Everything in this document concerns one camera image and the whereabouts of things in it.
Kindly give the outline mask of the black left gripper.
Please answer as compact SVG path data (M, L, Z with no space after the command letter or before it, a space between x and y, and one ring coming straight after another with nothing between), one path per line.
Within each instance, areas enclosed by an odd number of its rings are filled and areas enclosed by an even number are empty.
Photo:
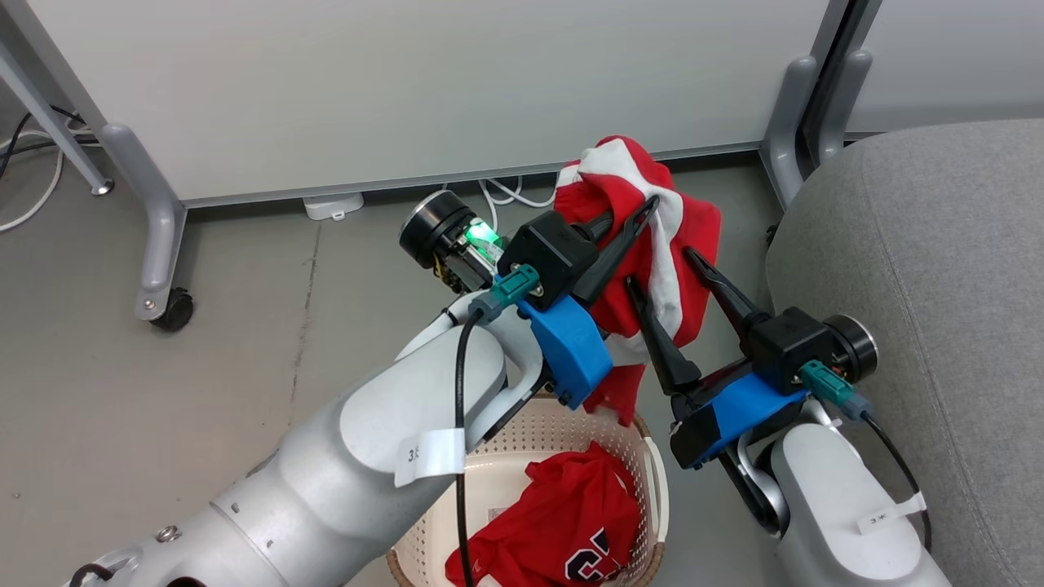
M560 298L572 296L591 309L659 207L651 196L623 220L598 252L614 226L608 210L589 222L568 224L557 211L523 224L514 237L500 236L491 224L449 190L426 197L402 224L399 245L418 265L455 294L489 289L498 277L521 265L537 273L527 301L547 311Z

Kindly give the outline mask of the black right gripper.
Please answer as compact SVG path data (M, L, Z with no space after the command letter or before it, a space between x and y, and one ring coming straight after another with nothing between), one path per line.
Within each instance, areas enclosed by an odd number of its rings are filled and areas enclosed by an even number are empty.
M799 369L813 360L851 384L861 382L877 370L877 343L854 316L827 316L821 322L798 308L770 316L696 249L683 249L683 257L701 285L719 304L741 342L743 357L703 377L697 365L683 356L664 330L640 281L628 276L626 290L631 305L639 319L657 381L666 396L690 396L697 390L716 394L750 373L760 376L762 382L780 394L794 393L802 385Z

